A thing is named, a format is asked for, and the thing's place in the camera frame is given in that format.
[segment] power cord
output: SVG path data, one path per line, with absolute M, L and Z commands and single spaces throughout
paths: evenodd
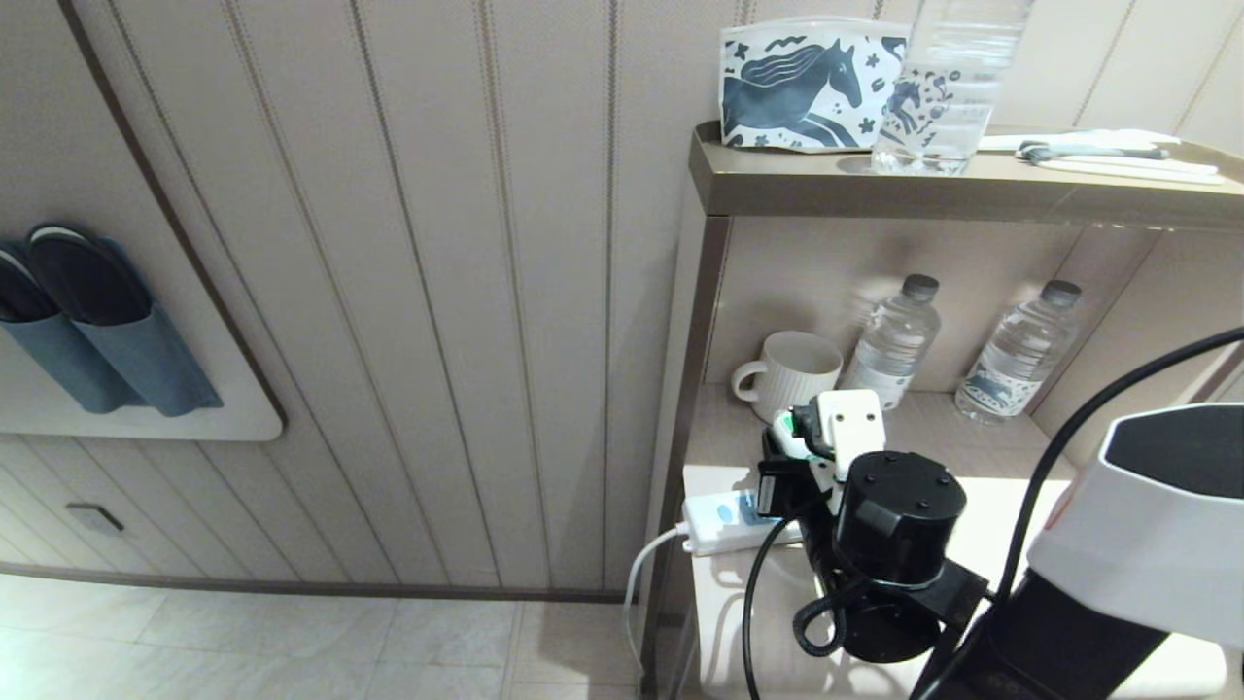
M 627 579 L 626 584 L 626 599 L 622 601 L 622 627 L 626 629 L 626 640 L 627 644 L 631 645 L 631 656 L 634 659 L 634 666 L 639 673 L 641 680 L 643 679 L 643 659 L 639 658 L 639 649 L 634 645 L 634 629 L 631 627 L 631 602 L 634 599 L 634 584 L 639 579 L 639 569 L 643 568 L 643 561 L 647 560 L 649 555 L 656 552 L 657 547 L 661 547 L 679 535 L 687 536 L 689 532 L 690 526 L 685 522 L 678 523 L 677 526 L 658 535 L 652 542 L 644 545 L 643 550 L 636 555 L 634 562 L 631 563 L 631 577 Z

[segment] beige wall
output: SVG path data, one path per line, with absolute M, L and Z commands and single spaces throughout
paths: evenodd
M 52 26 L 55 4 L 10 5 L 4 31 Z M 76 6 L 289 428 L 267 445 L 4 438 L 0 561 L 617 591 L 642 545 L 717 30 L 826 7 L 909 20 L 914 2 Z M 1242 6 L 1040 0 L 996 118 L 1244 150 Z M 67 522 L 70 500 L 124 537 Z

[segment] white mug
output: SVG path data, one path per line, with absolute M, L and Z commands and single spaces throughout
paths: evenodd
M 841 371 L 842 354 L 832 342 L 811 332 L 780 329 L 765 338 L 759 361 L 734 371 L 730 387 L 760 420 L 773 424 L 778 412 L 833 389 Z M 756 375 L 751 389 L 743 389 L 751 375 Z

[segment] power strip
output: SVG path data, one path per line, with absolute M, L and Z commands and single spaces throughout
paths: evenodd
M 683 502 L 683 520 L 689 528 L 683 550 L 708 557 L 760 547 L 780 518 L 756 515 L 755 491 L 729 491 L 688 499 Z M 774 545 L 800 540 L 799 523 L 790 523 Z

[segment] mug handle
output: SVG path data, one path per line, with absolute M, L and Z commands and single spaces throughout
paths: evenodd
M 743 389 L 741 385 L 743 380 L 748 379 L 749 377 L 764 374 L 768 372 L 769 372 L 769 366 L 766 366 L 764 361 L 753 361 L 750 363 L 746 363 L 739 367 L 739 369 L 734 371 L 734 374 L 730 375 L 730 389 L 734 390 L 735 397 L 743 399 L 749 404 L 754 402 L 760 402 L 760 394 L 758 394 L 755 389 Z

